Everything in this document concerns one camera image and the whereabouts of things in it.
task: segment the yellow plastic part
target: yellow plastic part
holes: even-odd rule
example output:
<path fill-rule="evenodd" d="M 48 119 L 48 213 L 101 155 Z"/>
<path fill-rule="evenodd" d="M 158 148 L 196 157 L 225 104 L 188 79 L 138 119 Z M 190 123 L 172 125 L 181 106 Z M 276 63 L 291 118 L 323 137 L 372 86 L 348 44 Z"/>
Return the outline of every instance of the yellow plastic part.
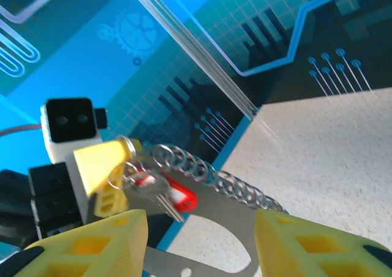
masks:
<path fill-rule="evenodd" d="M 137 151 L 141 151 L 138 140 L 131 139 Z M 120 163 L 128 161 L 129 151 L 122 140 L 100 143 L 73 152 L 86 195 L 97 194 L 94 215 L 107 218 L 127 210 L 128 202 L 121 190 L 108 184 L 110 172 Z M 120 176 L 115 185 L 120 186 Z"/>
<path fill-rule="evenodd" d="M 363 248 L 379 243 L 276 211 L 258 210 L 255 241 L 263 277 L 392 276 Z"/>
<path fill-rule="evenodd" d="M 148 238 L 144 210 L 130 210 L 45 238 L 45 251 L 15 277 L 140 277 Z"/>

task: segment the key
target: key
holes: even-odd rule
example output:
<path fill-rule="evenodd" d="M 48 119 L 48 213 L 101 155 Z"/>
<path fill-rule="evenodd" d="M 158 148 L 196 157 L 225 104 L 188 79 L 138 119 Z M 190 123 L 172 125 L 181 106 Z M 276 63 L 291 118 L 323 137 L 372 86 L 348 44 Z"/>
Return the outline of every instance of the key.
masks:
<path fill-rule="evenodd" d="M 143 173 L 144 172 L 139 173 L 138 177 L 140 178 Z M 153 201 L 162 206 L 165 209 L 166 214 L 171 216 L 174 220 L 184 222 L 184 217 L 176 210 L 168 198 L 170 185 L 166 178 L 151 170 L 147 171 L 147 173 L 148 174 L 145 174 L 142 179 L 143 182 L 141 184 L 133 185 L 131 190 L 141 197 L 153 199 Z"/>

